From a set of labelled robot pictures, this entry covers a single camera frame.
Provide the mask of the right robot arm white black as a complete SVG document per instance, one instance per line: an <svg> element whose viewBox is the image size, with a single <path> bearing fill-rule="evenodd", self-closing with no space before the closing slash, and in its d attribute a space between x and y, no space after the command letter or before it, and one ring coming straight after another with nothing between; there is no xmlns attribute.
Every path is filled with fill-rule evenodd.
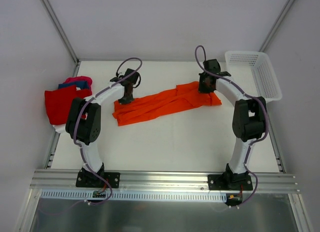
<svg viewBox="0 0 320 232"><path fill-rule="evenodd" d="M218 91L233 105L232 131L236 137L225 171L221 175L209 175L208 188L251 191L253 185L248 161L254 144L264 139L269 130L266 101L263 97L246 94L229 72L221 71L216 59L203 61L201 69L198 91L203 94Z"/></svg>

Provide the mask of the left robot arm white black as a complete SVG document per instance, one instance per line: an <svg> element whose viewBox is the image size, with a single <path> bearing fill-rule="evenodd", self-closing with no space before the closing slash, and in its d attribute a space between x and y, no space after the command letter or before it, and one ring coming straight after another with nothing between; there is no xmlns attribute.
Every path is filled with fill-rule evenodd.
<svg viewBox="0 0 320 232"><path fill-rule="evenodd" d="M140 85L141 75L127 69L124 75L116 72L109 86L86 98L74 98L71 103L66 132L80 148L83 161L77 174L76 187L102 187L108 178L119 179L119 173L105 173L98 150L97 139L101 132L102 103L119 102L126 105L134 101L133 89Z"/></svg>

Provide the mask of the orange t shirt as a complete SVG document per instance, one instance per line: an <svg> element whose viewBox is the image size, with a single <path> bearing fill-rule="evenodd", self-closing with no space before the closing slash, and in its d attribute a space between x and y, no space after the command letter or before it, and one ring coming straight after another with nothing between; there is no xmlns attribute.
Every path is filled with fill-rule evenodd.
<svg viewBox="0 0 320 232"><path fill-rule="evenodd" d="M114 102L113 118L118 126L131 125L154 120L202 106L220 106L221 100L214 92L202 94L198 91L199 82L176 85L174 89L136 98L127 105Z"/></svg>

